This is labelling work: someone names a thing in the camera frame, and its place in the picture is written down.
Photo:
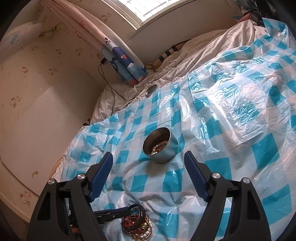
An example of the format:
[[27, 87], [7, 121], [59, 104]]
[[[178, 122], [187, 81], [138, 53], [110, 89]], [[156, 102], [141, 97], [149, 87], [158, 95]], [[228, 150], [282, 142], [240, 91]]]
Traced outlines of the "black woven bangle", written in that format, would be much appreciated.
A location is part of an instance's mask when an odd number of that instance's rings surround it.
[[145, 210], [141, 204], [133, 204], [129, 206], [130, 214], [125, 216], [123, 219], [123, 226], [128, 231], [131, 232], [136, 230], [145, 221]]

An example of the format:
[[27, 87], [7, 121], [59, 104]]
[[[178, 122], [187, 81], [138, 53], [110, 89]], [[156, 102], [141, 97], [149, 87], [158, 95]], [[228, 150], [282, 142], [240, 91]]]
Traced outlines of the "round silver metal tin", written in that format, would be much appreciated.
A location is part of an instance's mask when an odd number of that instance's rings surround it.
[[172, 160], [179, 150], [180, 143], [170, 129], [162, 127], [151, 132], [145, 139], [142, 151], [156, 164]]

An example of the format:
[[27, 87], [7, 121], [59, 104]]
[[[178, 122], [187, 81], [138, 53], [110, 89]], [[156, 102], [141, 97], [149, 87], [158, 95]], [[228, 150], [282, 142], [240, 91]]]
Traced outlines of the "blue white checkered plastic sheet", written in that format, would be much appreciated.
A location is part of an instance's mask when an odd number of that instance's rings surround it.
[[[217, 55], [178, 82], [158, 87], [71, 141], [54, 178], [86, 172], [106, 152], [112, 170], [94, 210], [141, 203], [152, 240], [189, 240], [205, 210], [184, 167], [184, 153], [224, 178], [249, 178], [276, 240], [295, 214], [295, 38], [265, 19], [265, 35]], [[142, 151], [147, 136], [168, 128], [180, 146], [156, 164]]]

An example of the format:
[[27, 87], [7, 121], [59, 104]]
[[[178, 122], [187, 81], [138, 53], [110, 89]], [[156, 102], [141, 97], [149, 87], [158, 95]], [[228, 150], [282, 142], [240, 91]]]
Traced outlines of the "round silver tin lid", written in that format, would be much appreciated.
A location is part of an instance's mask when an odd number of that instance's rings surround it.
[[146, 98], [148, 98], [148, 97], [150, 97], [156, 90], [158, 89], [158, 86], [156, 85], [156, 84], [154, 84], [154, 85], [151, 85], [148, 89], [147, 89], [147, 91], [146, 91], [146, 93], [145, 93], [145, 97]]

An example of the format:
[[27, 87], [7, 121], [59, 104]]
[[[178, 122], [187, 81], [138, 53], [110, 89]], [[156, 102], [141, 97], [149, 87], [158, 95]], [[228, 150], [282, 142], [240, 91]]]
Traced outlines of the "striped plush toy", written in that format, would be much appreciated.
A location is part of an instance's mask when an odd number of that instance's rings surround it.
[[146, 65], [145, 68], [147, 70], [152, 70], [153, 72], [156, 72], [156, 69], [158, 69], [162, 65], [162, 63], [165, 61], [165, 59], [167, 59], [173, 53], [182, 49], [184, 44], [186, 44], [186, 42], [188, 42], [188, 41], [189, 40], [185, 40], [185, 41], [179, 42], [178, 44], [171, 46], [170, 49], [168, 49], [167, 51], [165, 51], [165, 53], [163, 53], [161, 56], [159, 56], [158, 59], [156, 61], [154, 61], [154, 63], [149, 63], [149, 65]]

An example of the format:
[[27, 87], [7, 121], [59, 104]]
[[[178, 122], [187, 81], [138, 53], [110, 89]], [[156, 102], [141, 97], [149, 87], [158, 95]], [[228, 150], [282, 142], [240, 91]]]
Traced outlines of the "white grid bed sheet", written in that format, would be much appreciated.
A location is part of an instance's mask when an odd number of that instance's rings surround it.
[[96, 103], [90, 122], [105, 120], [129, 104], [145, 99], [150, 86], [155, 84], [161, 88], [178, 82], [217, 55], [240, 46], [249, 46], [266, 33], [265, 27], [246, 20], [227, 30], [214, 30], [189, 40], [179, 51], [166, 58], [155, 72], [149, 72], [148, 77], [135, 87], [114, 84], [112, 88], [116, 89], [115, 94], [111, 93], [110, 87], [106, 87]]

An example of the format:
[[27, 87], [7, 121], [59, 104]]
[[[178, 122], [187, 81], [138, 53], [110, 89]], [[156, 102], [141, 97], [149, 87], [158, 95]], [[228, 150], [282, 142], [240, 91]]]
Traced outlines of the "pile of clothes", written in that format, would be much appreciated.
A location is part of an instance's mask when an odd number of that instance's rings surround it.
[[257, 6], [256, 1], [249, 0], [237, 0], [235, 3], [238, 5], [241, 11], [241, 16], [236, 18], [236, 21], [243, 22], [246, 20], [252, 20], [258, 26], [263, 25], [263, 18], [260, 14], [260, 10]]

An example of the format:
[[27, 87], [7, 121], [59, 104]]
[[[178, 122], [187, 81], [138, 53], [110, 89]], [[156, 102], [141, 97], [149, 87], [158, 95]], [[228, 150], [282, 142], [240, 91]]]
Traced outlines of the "window with white frame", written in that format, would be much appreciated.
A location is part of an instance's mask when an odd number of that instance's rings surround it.
[[157, 20], [159, 17], [193, 1], [105, 0], [102, 2], [112, 8], [121, 17], [123, 17], [135, 30], [137, 30], [150, 21]]

